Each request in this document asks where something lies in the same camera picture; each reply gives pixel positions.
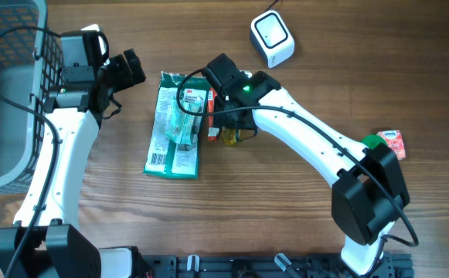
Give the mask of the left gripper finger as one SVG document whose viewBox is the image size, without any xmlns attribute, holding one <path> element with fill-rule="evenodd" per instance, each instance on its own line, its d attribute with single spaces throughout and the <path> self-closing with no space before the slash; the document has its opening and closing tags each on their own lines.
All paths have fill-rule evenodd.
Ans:
<svg viewBox="0 0 449 278">
<path fill-rule="evenodd" d="M 123 55 L 119 54 L 109 59 L 108 70 L 112 75 L 114 90 L 126 90 L 134 86 L 133 74 Z"/>
<path fill-rule="evenodd" d="M 141 62 L 133 49 L 124 51 L 125 66 L 123 80 L 125 87 L 132 87 L 146 81 L 146 75 L 141 67 Z"/>
</svg>

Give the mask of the yellow liquid bottle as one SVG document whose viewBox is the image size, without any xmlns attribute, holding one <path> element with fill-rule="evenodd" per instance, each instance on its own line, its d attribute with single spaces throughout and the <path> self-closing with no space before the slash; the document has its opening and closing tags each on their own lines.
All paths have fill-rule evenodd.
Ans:
<svg viewBox="0 0 449 278">
<path fill-rule="evenodd" d="M 225 145 L 233 146 L 239 141 L 240 131 L 234 128 L 223 127 L 221 138 Z"/>
</svg>

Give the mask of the red stick sachet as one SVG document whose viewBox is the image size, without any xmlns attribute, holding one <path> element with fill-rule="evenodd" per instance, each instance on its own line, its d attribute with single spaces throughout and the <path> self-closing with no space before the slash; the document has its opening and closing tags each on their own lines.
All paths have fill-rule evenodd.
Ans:
<svg viewBox="0 0 449 278">
<path fill-rule="evenodd" d="M 215 99 L 216 99 L 216 91 L 211 88 L 209 90 L 209 95 L 207 98 L 207 113 L 211 114 L 214 112 L 215 107 Z M 208 116 L 208 141 L 216 141 L 219 134 L 219 128 L 214 126 L 214 116 Z"/>
</svg>

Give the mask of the mint green wipes pack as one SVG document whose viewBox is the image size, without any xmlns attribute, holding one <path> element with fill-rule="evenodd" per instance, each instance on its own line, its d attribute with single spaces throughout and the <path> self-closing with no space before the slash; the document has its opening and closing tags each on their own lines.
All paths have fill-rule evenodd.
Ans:
<svg viewBox="0 0 449 278">
<path fill-rule="evenodd" d="M 191 145 L 197 142 L 197 134 L 201 124 L 201 117 L 183 112 L 175 98 L 171 105 L 169 124 L 165 135 L 176 144 Z"/>
</svg>

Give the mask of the green 3M gloves package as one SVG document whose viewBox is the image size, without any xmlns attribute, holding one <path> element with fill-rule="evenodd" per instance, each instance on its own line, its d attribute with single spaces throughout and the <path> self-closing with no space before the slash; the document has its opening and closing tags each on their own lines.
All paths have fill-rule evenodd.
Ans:
<svg viewBox="0 0 449 278">
<path fill-rule="evenodd" d="M 163 178 L 198 178 L 199 132 L 197 142 L 191 145 L 176 144 L 165 135 L 169 124 L 171 105 L 176 99 L 178 85 L 185 77 L 177 73 L 162 72 L 155 107 L 155 119 L 144 173 Z"/>
</svg>

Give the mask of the green lid round container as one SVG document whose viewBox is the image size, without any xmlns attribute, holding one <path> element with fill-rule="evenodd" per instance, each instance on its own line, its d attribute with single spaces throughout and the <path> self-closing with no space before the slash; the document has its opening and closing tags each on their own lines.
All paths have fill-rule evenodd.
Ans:
<svg viewBox="0 0 449 278">
<path fill-rule="evenodd" d="M 387 145 L 386 141 L 376 134 L 370 134 L 364 137 L 361 142 L 370 149 L 375 149 L 380 144 Z"/>
</svg>

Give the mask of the orange Kleenex tissue pack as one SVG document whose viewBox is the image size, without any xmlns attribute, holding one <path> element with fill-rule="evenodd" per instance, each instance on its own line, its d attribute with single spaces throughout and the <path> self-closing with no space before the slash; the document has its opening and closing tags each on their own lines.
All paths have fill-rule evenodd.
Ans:
<svg viewBox="0 0 449 278">
<path fill-rule="evenodd" d="M 400 161 L 406 157 L 403 137 L 399 130 L 379 131 L 377 135 L 385 141 L 391 150 L 394 151 Z"/>
</svg>

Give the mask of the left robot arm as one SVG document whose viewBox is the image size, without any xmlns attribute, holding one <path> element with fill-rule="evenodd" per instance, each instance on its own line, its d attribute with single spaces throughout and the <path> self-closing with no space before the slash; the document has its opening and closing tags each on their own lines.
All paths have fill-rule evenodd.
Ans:
<svg viewBox="0 0 449 278">
<path fill-rule="evenodd" d="M 0 228 L 7 277 L 147 277 L 134 246 L 97 248 L 79 228 L 88 155 L 114 94 L 145 80 L 132 50 L 110 55 L 97 25 L 60 34 L 63 61 L 36 117 L 45 125 L 32 183 L 8 228 Z"/>
</svg>

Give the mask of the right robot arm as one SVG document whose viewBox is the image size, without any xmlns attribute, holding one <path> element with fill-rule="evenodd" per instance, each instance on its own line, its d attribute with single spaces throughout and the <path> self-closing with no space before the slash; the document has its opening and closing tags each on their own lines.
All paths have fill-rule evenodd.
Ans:
<svg viewBox="0 0 449 278">
<path fill-rule="evenodd" d="M 220 54 L 201 70 L 216 91 L 214 121 L 223 127 L 259 128 L 303 157 L 332 190 L 332 218 L 345 234 L 342 262 L 354 273 L 373 273 L 383 242 L 410 196 L 394 151 L 340 134 L 298 104 L 263 71 L 252 76 Z"/>
</svg>

